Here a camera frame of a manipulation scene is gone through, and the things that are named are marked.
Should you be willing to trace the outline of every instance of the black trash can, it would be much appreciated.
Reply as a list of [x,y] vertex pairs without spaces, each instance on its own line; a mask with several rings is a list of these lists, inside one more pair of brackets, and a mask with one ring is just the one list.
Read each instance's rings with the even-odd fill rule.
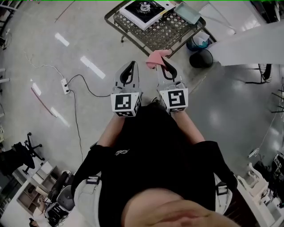
[[213,56],[208,50],[199,50],[191,55],[189,62],[194,68],[209,68],[213,64]]

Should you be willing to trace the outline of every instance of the table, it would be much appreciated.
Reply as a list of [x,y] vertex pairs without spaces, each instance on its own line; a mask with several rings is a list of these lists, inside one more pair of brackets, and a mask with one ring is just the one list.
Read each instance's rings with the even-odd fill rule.
[[[119,13],[119,9],[127,3],[128,1],[123,1],[108,12],[104,17],[105,21],[122,34],[121,42],[123,42],[124,37],[128,38],[147,56],[155,50],[171,49],[172,54],[168,56],[168,58],[170,58],[183,45],[185,45],[189,39],[191,39],[200,30],[204,29],[206,25],[206,22],[202,17],[200,17],[196,24],[189,24],[171,10],[159,21],[143,31],[132,21]],[[182,38],[190,31],[193,31],[193,33],[188,36],[186,40],[181,42]],[[134,38],[142,42],[143,45],[140,45],[135,39],[133,39],[128,32],[130,32]],[[177,42],[179,42],[179,45],[173,49],[173,46]]]
[[280,209],[277,206],[279,204],[277,198],[274,198],[268,206],[262,202],[256,205],[239,181],[237,189],[251,209],[260,227],[279,227],[281,225],[284,220],[284,209]]

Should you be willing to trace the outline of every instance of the pink towel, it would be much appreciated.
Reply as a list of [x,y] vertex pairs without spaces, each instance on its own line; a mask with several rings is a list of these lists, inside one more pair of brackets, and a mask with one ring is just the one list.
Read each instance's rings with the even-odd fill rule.
[[154,51],[148,59],[146,60],[146,64],[150,69],[153,69],[157,64],[165,66],[162,57],[168,56],[172,53],[171,50],[157,50]]

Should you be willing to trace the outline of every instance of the metal mesh cart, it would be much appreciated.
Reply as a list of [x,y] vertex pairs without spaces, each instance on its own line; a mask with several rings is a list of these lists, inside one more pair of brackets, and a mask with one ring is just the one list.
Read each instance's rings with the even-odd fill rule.
[[122,34],[121,42],[123,42],[124,37],[128,38],[147,56],[154,50],[171,49],[173,52],[168,56],[168,58],[170,58],[186,44],[190,38],[204,29],[206,25],[202,17],[200,17],[196,24],[189,24],[174,11],[169,11],[159,21],[143,31],[132,21],[119,13],[119,9],[127,3],[127,1],[123,1],[108,12],[105,15],[105,21]]

